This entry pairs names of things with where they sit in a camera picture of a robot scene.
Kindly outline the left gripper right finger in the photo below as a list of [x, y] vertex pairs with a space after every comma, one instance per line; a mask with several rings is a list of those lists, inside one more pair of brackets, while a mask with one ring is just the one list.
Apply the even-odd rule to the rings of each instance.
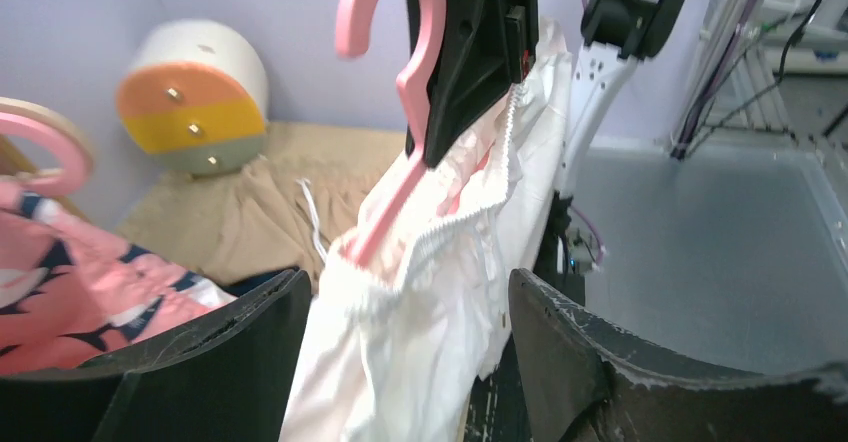
[[544, 313], [564, 367], [531, 415], [537, 441], [843, 441], [847, 367], [767, 376], [695, 360], [597, 316], [532, 272], [509, 280]]

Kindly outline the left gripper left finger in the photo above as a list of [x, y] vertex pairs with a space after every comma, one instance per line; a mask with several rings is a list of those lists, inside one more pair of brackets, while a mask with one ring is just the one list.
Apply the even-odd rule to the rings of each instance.
[[1, 381], [5, 441], [274, 441], [312, 298], [288, 270], [228, 305], [72, 370]]

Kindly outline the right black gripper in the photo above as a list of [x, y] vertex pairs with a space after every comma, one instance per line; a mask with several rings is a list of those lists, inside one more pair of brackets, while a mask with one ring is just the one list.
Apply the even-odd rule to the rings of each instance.
[[427, 87], [427, 167], [437, 167], [458, 137], [526, 78], [538, 40], [538, 0], [447, 0], [442, 48]]

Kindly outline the white shorts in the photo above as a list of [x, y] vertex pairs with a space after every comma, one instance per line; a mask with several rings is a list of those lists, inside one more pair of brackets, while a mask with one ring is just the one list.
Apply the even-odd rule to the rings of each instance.
[[507, 285], [535, 260], [567, 128], [572, 60], [540, 21], [525, 81], [463, 134], [366, 269], [330, 246], [310, 307], [284, 441], [454, 441], [476, 378], [511, 333]]

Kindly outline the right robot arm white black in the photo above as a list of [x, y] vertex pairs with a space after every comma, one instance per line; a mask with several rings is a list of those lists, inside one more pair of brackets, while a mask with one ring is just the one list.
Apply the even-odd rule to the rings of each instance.
[[[585, 0], [569, 121], [554, 188], [570, 199], [589, 145], [637, 65], [667, 42], [685, 0]], [[540, 64], [538, 0], [447, 0], [446, 29], [427, 85], [432, 109], [421, 148], [435, 167], [458, 136]]]

